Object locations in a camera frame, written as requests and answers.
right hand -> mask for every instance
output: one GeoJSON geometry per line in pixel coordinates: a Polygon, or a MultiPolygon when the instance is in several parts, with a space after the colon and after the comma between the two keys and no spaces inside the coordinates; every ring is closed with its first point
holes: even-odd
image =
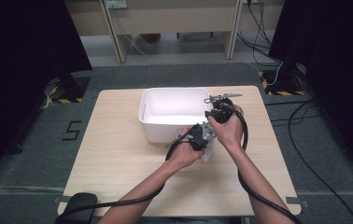
{"type": "MultiPolygon", "coordinates": [[[[234,105],[234,109],[244,116],[243,109],[239,105],[234,105]]],[[[240,119],[233,113],[225,123],[217,123],[212,117],[208,117],[209,124],[214,128],[218,140],[227,149],[241,148],[241,139],[243,138],[243,127],[240,119]]]]}

yellow and black hazard tape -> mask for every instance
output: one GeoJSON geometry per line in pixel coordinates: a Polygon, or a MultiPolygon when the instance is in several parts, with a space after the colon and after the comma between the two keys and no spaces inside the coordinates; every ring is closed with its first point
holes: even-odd
{"type": "Polygon", "coordinates": [[[76,98],[76,99],[51,99],[52,103],[55,104],[70,104],[70,103],[81,103],[83,98],[76,98]]]}
{"type": "Polygon", "coordinates": [[[263,72],[259,72],[259,77],[261,78],[261,84],[263,86],[264,92],[268,95],[283,95],[283,96],[291,96],[291,95],[304,95],[304,91],[271,91],[269,90],[269,85],[266,79],[262,76],[263,72]]]}
{"type": "MultiPolygon", "coordinates": [[[[56,85],[51,93],[50,96],[53,95],[56,91],[58,90],[58,85],[56,85]]],[[[70,103],[81,103],[83,101],[83,98],[68,98],[68,99],[63,99],[63,98],[50,98],[51,103],[55,104],[70,104],[70,103]]]]}

gray carpet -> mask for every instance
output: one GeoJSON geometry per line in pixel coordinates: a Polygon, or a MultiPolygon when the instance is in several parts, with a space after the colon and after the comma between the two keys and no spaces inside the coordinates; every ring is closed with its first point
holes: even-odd
{"type": "MultiPolygon", "coordinates": [[[[278,120],[288,119],[300,104],[270,105],[309,100],[312,98],[309,91],[305,96],[266,95],[257,70],[245,63],[94,67],[93,71],[74,76],[91,77],[82,103],[50,104],[37,114],[22,142],[22,153],[5,155],[0,160],[0,223],[54,221],[58,204],[53,201],[63,193],[101,90],[231,85],[260,88],[292,182],[304,202],[298,218],[303,223],[353,223],[346,208],[298,156],[289,139],[288,126],[285,125],[288,121],[278,120]],[[80,132],[75,141],[63,141],[63,138],[75,136],[66,132],[70,121],[79,121],[72,127],[80,132]]],[[[296,117],[303,115],[310,118],[291,126],[293,140],[306,161],[353,210],[353,160],[343,152],[342,142],[327,120],[319,116],[320,111],[314,102],[306,105],[296,117]]],[[[255,218],[251,217],[250,223],[256,223],[255,218]]]]}

hand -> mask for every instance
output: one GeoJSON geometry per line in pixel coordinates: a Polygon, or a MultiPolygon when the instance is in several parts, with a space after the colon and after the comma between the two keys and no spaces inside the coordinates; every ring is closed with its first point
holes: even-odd
{"type": "MultiPolygon", "coordinates": [[[[182,128],[179,133],[184,134],[187,132],[188,128],[182,128]]],[[[171,162],[178,170],[192,165],[195,161],[199,160],[201,156],[204,155],[204,151],[195,151],[191,147],[188,138],[183,139],[183,143],[176,146],[174,152],[171,154],[171,162]]]]}
{"type": "MultiPolygon", "coordinates": [[[[244,111],[239,105],[234,105],[234,109],[244,116],[244,111]]],[[[243,138],[243,128],[240,119],[233,113],[225,123],[217,121],[209,116],[209,124],[214,128],[218,140],[226,149],[241,148],[241,139],[243,138]]]]}

forearm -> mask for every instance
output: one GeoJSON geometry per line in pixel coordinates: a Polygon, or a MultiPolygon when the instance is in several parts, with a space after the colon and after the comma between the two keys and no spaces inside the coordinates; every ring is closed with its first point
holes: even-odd
{"type": "MultiPolygon", "coordinates": [[[[179,168],[165,161],[155,172],[120,198],[121,201],[142,198],[158,190],[179,168]]],[[[125,206],[111,207],[100,220],[100,224],[136,223],[148,208],[151,200],[125,206]]]]}
{"type": "MultiPolygon", "coordinates": [[[[228,151],[244,181],[254,192],[288,210],[288,207],[281,200],[278,193],[241,147],[238,149],[229,148],[228,151]]],[[[249,195],[249,199],[252,209],[260,223],[293,223],[289,218],[285,217],[274,208],[258,201],[251,195],[249,195]]]]}

